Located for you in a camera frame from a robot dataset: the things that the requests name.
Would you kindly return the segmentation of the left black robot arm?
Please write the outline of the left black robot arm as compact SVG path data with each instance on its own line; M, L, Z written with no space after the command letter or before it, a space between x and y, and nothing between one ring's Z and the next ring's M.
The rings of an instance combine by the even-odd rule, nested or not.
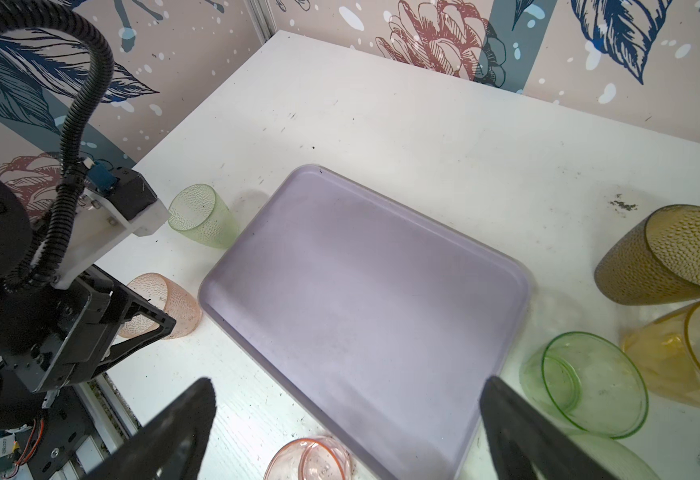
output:
M25 287L49 222L32 222L0 181L0 430L31 422L53 392L93 379L175 327L97 266L128 236L154 233L168 217L162 202L139 173L123 168L109 190L84 195L61 264L39 286Z

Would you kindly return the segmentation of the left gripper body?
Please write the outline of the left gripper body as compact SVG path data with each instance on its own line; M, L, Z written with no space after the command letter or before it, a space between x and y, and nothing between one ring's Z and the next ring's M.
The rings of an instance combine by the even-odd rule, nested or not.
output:
M42 335L24 352L4 357L29 392L86 382L128 357L114 345L128 310L122 282L92 266L68 289L46 291L52 304L41 315Z

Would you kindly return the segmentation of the pink textured cup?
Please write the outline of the pink textured cup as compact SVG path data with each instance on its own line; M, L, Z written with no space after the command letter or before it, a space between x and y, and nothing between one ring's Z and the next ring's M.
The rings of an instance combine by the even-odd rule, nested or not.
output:
M127 286L175 320L175 326L165 340L190 335L203 317L195 297L161 274L142 274L131 280Z

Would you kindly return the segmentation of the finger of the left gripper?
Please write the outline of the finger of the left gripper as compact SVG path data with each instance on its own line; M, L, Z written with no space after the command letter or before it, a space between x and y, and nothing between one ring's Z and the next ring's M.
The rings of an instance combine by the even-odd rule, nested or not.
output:
M143 327L143 331L115 343L119 330L134 321ZM100 324L105 329L94 349L90 379L105 373L140 349L167 337L173 331L176 321L147 297L131 288L120 286L113 292Z

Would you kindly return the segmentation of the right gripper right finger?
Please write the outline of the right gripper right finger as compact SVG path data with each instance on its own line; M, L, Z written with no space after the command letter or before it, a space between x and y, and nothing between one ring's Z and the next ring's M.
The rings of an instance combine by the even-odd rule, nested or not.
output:
M500 479L612 479L498 376L485 382L480 413Z

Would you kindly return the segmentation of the pale green textured cup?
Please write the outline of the pale green textured cup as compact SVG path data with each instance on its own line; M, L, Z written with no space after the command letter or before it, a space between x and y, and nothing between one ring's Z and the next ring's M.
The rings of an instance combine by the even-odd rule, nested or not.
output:
M646 462L611 438L579 431L565 435L617 479L660 479Z

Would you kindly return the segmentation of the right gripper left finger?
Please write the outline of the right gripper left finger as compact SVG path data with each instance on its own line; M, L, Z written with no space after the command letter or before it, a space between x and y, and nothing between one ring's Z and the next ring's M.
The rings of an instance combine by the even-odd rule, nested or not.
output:
M200 378L86 477L196 479L215 415L212 381Z

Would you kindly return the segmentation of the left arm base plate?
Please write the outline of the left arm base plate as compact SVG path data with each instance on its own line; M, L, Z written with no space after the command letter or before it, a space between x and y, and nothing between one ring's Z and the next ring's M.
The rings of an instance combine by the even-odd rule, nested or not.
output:
M66 388L48 410L43 438L19 479L83 479L123 444L111 412L88 385Z

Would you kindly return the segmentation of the green smooth cup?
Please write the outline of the green smooth cup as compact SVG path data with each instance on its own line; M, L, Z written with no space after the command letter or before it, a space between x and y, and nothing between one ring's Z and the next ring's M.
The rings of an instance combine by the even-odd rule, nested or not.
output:
M635 364L610 341L562 333L521 366L519 381L538 409L580 431L624 439L649 413L649 394Z

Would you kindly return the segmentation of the pink smooth cup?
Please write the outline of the pink smooth cup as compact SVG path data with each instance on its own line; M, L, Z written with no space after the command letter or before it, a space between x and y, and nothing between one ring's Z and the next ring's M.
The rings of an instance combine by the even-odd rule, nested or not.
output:
M284 445L271 459L264 479L340 479L352 477L352 457L331 436L306 437Z

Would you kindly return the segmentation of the brown textured cup back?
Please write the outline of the brown textured cup back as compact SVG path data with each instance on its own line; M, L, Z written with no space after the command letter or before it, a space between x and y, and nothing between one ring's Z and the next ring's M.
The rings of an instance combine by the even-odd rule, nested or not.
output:
M594 271L595 284L621 305L700 298L700 206L669 205L625 234Z

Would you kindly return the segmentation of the lilac plastic tray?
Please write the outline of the lilac plastic tray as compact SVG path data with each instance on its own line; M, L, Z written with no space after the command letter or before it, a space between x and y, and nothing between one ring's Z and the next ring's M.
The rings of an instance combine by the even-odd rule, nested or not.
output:
M324 167L201 283L205 312L382 479L454 479L525 316L512 258Z

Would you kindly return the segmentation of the yellow smooth cup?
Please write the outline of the yellow smooth cup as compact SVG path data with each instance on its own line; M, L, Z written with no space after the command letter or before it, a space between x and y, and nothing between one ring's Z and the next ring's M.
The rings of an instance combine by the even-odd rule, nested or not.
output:
M630 333L622 349L650 391L700 408L700 301Z

